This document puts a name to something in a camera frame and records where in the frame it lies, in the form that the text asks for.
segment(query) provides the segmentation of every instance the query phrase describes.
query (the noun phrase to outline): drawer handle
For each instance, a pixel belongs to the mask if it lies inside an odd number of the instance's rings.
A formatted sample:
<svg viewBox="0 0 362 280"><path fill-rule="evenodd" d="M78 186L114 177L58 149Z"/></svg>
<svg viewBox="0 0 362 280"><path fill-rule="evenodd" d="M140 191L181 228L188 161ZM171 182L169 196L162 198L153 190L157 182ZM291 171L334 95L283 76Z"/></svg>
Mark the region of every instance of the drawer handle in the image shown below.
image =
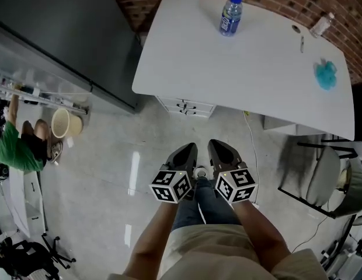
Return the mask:
<svg viewBox="0 0 362 280"><path fill-rule="evenodd" d="M193 108L186 108L187 104L184 104L183 107L180 106L180 104L177 104L178 108L182 108L184 110L195 110L197 107L194 106Z"/></svg>
<svg viewBox="0 0 362 280"><path fill-rule="evenodd" d="M187 111L183 112L182 110L180 110L180 113L185 114L185 115L195 115L195 114L197 114L196 112L188 113Z"/></svg>

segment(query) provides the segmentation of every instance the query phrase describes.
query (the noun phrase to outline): person in green shirt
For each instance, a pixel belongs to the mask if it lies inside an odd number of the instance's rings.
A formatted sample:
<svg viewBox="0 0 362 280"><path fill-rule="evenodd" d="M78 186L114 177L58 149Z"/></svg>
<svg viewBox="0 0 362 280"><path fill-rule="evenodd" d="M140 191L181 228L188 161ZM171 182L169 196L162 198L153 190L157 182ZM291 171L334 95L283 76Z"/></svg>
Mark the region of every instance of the person in green shirt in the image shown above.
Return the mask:
<svg viewBox="0 0 362 280"><path fill-rule="evenodd" d="M22 136L16 129L19 96L11 98L8 120L0 137L0 163L22 171L41 171L47 160L54 162L62 151L62 143L58 142L51 148L50 132L45 121L39 119L34 129L29 121L25 121Z"/></svg>

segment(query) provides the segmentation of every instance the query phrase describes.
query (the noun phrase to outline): green shirt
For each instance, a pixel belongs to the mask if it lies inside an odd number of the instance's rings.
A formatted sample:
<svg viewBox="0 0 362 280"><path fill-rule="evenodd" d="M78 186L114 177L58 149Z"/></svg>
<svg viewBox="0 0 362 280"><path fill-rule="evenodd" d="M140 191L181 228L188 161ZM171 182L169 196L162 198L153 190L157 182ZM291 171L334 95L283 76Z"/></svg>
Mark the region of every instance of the green shirt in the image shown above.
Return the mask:
<svg viewBox="0 0 362 280"><path fill-rule="evenodd" d="M0 138L0 163L22 171L43 170L42 160L36 160L26 142L18 138L19 132L7 121Z"/></svg>

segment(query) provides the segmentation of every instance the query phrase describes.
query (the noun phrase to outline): bottle with blue cap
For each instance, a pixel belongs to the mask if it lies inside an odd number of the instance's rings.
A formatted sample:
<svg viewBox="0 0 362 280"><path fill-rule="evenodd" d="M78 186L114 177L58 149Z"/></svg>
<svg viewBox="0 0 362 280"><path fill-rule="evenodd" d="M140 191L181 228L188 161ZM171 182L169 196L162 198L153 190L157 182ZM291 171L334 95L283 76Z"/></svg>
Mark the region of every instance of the bottle with blue cap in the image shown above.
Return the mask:
<svg viewBox="0 0 362 280"><path fill-rule="evenodd" d="M233 36L237 30L242 14L242 0L227 0L221 16L220 33Z"/></svg>

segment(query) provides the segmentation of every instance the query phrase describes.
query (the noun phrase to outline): concrete floor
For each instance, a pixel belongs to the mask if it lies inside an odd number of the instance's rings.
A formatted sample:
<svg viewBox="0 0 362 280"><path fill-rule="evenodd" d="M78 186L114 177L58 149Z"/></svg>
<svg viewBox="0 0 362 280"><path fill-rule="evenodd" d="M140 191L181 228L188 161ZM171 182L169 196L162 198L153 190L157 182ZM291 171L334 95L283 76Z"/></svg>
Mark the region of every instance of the concrete floor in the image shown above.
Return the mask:
<svg viewBox="0 0 362 280"><path fill-rule="evenodd" d="M325 216L277 190L282 180L294 193L309 178L314 154L297 149L286 136L264 132L262 117L248 117L260 173L259 210L279 229L289 249L309 239ZM105 279L121 273L139 235L159 202L148 184L170 153L189 142L199 149L199 165L208 165L207 144L222 140L238 150L257 179L248 126L241 111L217 107L209 120L170 116L154 97L132 116L92 113L89 124L65 143L59 166L47 164L41 173L44 207L50 236L77 259L73 278ZM333 196L330 209L340 196ZM327 218L303 248L320 252L341 235L346 218Z"/></svg>

